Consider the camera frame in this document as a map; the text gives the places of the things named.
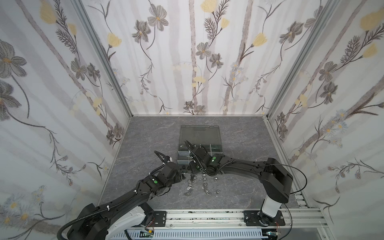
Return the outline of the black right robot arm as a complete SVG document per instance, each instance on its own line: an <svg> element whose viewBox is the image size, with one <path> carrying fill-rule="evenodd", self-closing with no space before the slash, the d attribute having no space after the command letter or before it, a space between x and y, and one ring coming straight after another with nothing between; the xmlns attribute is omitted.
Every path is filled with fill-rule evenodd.
<svg viewBox="0 0 384 240"><path fill-rule="evenodd" d="M266 161L244 161L223 154L210 155L202 146L186 142L192 162L191 169L201 171L211 177L231 174L258 179L267 193L261 217L273 219L280 207L289 202L293 176L276 159Z"/></svg>

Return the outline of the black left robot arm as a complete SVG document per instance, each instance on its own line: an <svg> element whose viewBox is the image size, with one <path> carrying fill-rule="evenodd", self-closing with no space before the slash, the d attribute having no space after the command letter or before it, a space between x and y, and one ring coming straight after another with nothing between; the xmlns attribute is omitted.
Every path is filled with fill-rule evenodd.
<svg viewBox="0 0 384 240"><path fill-rule="evenodd" d="M132 190L119 198L97 207L94 204L84 207L75 220L58 230L57 239L105 240L107 235L112 233L110 227L124 215L161 195L165 189L170 189L181 180L179 165L168 162L162 169L139 180Z"/></svg>

